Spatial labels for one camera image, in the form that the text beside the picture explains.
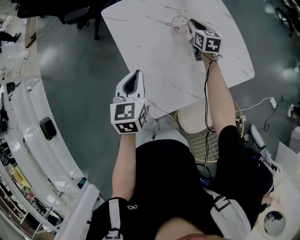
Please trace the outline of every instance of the chair leg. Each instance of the chair leg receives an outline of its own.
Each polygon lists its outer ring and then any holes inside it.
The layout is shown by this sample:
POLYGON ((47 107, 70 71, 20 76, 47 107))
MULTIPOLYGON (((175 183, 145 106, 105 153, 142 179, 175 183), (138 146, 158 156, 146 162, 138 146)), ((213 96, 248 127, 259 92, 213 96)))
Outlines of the chair leg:
POLYGON ((100 19, 101 19, 101 14, 96 17, 95 19, 95 29, 94 29, 94 39, 99 40, 100 36, 98 35, 99 32, 99 25, 100 25, 100 19))

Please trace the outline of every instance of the table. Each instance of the table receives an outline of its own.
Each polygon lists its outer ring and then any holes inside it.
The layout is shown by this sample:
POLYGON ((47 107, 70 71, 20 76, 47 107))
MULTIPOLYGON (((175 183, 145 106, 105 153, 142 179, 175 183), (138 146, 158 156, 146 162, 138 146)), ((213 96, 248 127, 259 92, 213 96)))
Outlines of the table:
POLYGON ((188 32, 172 32, 171 20, 178 15, 222 35, 219 65, 228 87, 254 77, 244 40, 221 0, 120 1, 103 10, 102 16, 128 69, 142 70, 153 118, 204 99, 203 62, 195 61, 188 32))

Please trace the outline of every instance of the circular opening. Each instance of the circular opening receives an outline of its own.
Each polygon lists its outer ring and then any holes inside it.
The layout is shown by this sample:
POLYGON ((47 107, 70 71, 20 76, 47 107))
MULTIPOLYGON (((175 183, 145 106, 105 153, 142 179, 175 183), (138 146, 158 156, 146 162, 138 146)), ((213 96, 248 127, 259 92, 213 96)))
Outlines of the circular opening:
POLYGON ((269 212, 264 218, 263 227, 269 236, 278 236, 285 228, 285 217, 277 211, 269 212))

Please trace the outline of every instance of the white cable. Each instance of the white cable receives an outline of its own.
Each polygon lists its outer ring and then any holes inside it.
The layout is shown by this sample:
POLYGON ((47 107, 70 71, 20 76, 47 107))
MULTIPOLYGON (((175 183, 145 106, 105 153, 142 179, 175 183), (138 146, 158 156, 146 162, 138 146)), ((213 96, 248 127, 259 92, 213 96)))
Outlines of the white cable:
MULTIPOLYGON (((53 27, 53 25, 55 24, 55 22, 57 21, 57 19, 58 19, 58 18, 56 18, 56 19, 55 19, 55 21, 52 23, 51 27, 53 27)), ((41 36, 45 35, 45 34, 46 34, 46 32, 44 32, 42 35, 39 35, 39 36, 37 36, 37 35, 36 35, 36 37, 37 37, 37 38, 39 38, 39 37, 41 37, 41 36)))
POLYGON ((260 103, 255 104, 255 105, 253 105, 253 106, 250 107, 250 108, 242 109, 241 111, 250 110, 251 108, 253 108, 253 107, 255 107, 255 106, 261 104, 264 100, 268 100, 268 99, 271 99, 271 97, 265 98, 265 99, 263 99, 260 103))

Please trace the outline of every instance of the floor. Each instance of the floor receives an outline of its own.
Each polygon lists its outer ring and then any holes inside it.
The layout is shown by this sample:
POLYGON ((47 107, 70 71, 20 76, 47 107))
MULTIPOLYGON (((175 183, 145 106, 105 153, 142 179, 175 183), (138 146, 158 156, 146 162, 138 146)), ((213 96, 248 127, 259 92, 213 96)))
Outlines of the floor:
MULTIPOLYGON (((300 38, 289 37, 274 9, 263 0, 223 0, 247 45, 255 77, 230 89, 241 109, 263 98, 300 101, 300 38)), ((273 0, 274 6, 281 6, 273 0)), ((41 21, 43 33, 55 18, 41 21)), ((116 84, 128 69, 104 22, 100 41, 93 40, 93 21, 87 29, 57 21, 37 40, 40 68, 48 101, 60 132, 88 180, 111 196, 111 176, 120 137, 110 124, 109 104, 116 84)), ((288 145, 296 127, 287 119, 289 103, 282 102, 269 119, 268 132, 260 131, 275 157, 278 143, 288 145)), ((250 124, 263 128, 273 112, 269 101, 244 112, 246 132, 250 124)))

